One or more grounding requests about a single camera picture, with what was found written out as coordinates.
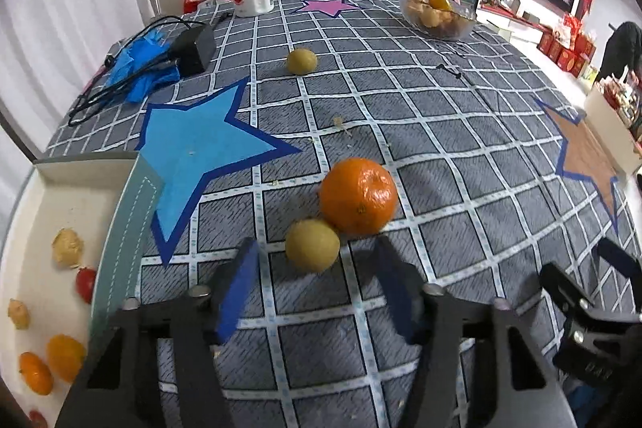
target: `cherry tomato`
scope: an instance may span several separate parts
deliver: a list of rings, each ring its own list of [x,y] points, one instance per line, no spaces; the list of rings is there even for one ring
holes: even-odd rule
[[[91,296],[94,294],[95,271],[83,267],[76,274],[76,292],[85,303],[91,303]]]
[[[33,428],[47,428],[47,420],[44,418],[43,414],[37,410],[31,410],[29,413],[29,419]]]

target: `light blue star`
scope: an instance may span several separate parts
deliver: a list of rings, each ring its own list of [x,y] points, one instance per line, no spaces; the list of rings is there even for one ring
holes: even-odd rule
[[[147,108],[137,149],[165,182],[152,218],[164,264],[208,182],[300,152],[234,118],[247,83],[248,77],[189,106],[150,104]]]

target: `glass bowl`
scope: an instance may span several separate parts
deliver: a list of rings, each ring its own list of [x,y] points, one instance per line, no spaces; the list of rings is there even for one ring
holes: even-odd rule
[[[399,0],[403,17],[433,39],[458,41],[467,36],[477,22],[474,10],[448,0],[452,10],[438,10],[428,0]]]

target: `blue gripper pad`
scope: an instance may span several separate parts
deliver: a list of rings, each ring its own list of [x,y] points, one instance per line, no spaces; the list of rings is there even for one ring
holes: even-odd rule
[[[386,236],[377,237],[372,254],[397,334],[409,344],[418,343],[417,337],[425,330],[421,275],[414,265],[401,260]]]
[[[223,267],[223,279],[219,285],[228,284],[227,291],[220,300],[216,335],[220,345],[229,341],[236,331],[236,325],[245,308],[247,297],[258,274],[259,244],[256,240],[246,238],[239,247],[236,258]]]

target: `orange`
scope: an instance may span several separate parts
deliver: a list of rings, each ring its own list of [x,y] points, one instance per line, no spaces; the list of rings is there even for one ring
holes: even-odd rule
[[[76,379],[85,361],[85,347],[73,337],[54,335],[47,343],[47,362],[62,381],[71,383]]]
[[[381,165],[367,158],[337,163],[319,188],[321,214],[348,234],[376,234],[392,218],[397,188]]]
[[[38,395],[49,395],[53,389],[53,377],[49,367],[33,352],[24,352],[18,358],[22,378]]]

